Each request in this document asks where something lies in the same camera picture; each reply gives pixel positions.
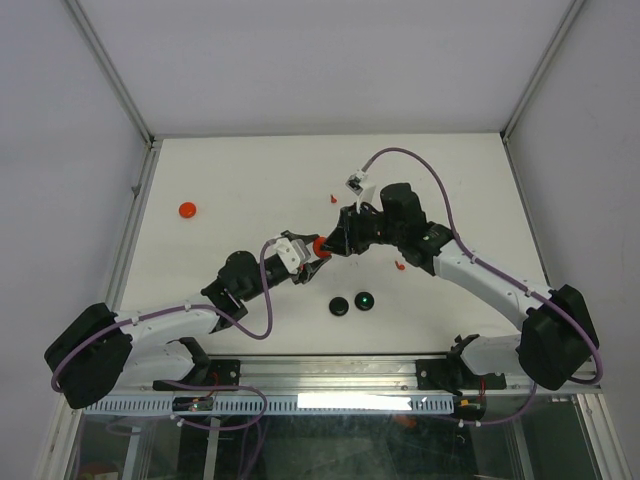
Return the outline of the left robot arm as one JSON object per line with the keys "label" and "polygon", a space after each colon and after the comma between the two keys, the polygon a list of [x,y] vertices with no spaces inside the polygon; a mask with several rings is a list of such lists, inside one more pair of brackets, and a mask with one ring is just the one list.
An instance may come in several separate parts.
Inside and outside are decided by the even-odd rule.
{"label": "left robot arm", "polygon": [[241,323],[248,302],[268,300],[283,282],[309,282],[328,260],[316,255],[320,240],[317,234],[284,231],[258,256],[236,251],[198,294],[156,310],[116,312],[103,302],[88,306],[45,351],[53,390],[81,409],[116,390],[218,384],[199,337],[234,327],[251,339],[266,339],[274,326],[273,307],[266,307],[266,328],[257,333]]}

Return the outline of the black case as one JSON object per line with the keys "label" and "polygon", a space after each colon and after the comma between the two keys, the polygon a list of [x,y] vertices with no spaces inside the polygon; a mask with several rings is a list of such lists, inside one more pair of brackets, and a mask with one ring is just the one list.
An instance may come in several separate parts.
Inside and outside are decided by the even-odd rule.
{"label": "black case", "polygon": [[367,291],[358,292],[354,297],[354,305],[360,311],[369,311],[375,305],[374,296]]}
{"label": "black case", "polygon": [[336,296],[330,300],[328,308],[332,315],[342,317],[349,311],[349,302],[344,297]]}

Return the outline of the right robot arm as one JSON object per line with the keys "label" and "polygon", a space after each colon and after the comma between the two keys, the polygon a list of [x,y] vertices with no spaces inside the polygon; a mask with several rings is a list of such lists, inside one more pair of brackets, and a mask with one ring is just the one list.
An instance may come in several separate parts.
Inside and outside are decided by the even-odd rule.
{"label": "right robot arm", "polygon": [[341,209],[321,252],[348,257],[373,245],[395,247],[406,263],[449,281],[489,305],[516,328],[503,336],[457,337],[449,351],[448,378],[469,387],[489,374],[524,374],[556,391],[575,381],[599,348],[582,294],[518,280],[465,251],[451,229],[427,219],[407,183],[386,186],[381,206],[366,202]]}

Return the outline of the red case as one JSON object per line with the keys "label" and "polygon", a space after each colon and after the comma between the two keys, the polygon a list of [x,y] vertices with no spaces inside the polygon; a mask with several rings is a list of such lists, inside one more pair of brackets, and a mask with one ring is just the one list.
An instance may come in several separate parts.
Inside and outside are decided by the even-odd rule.
{"label": "red case", "polygon": [[326,238],[323,236],[317,237],[312,244],[313,252],[316,257],[323,259],[331,256],[331,252],[326,250],[324,245],[326,242]]}
{"label": "red case", "polygon": [[192,202],[184,202],[179,206],[178,213],[184,219],[193,218],[197,214],[197,206]]}

